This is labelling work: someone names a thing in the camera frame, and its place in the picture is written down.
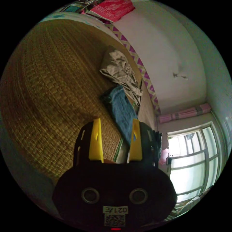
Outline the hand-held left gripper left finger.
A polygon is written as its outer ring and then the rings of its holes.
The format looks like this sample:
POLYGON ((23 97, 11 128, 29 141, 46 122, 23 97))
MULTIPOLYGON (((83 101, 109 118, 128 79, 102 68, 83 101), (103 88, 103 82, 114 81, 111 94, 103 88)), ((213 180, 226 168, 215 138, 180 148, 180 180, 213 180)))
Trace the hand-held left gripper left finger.
POLYGON ((100 161, 104 163, 100 118, 93 121, 88 157, 91 161, 100 161))

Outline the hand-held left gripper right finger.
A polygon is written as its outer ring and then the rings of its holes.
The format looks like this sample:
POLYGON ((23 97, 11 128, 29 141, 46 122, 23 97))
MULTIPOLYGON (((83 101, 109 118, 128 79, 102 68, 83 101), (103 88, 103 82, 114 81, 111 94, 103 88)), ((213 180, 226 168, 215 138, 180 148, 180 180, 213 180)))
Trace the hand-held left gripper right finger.
POLYGON ((142 160, 142 144, 140 133, 140 122, 138 119, 133 119, 132 134, 129 151, 129 162, 142 160))

